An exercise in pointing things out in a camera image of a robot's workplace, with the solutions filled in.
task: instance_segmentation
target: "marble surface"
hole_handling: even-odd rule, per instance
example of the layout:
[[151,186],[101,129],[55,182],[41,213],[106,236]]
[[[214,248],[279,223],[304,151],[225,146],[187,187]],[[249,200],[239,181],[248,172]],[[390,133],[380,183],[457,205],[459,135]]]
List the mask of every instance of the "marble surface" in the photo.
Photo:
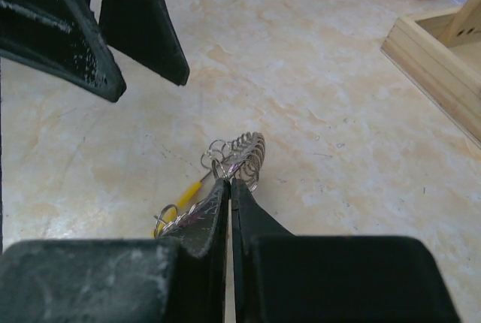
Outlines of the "marble surface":
[[[397,16],[451,3],[166,1],[185,87],[115,52],[128,89],[111,104],[2,60],[5,245],[149,237],[209,142],[261,131],[255,197],[280,223],[416,237],[463,319],[481,321],[481,151],[380,52]],[[230,282],[227,321],[231,295]]]

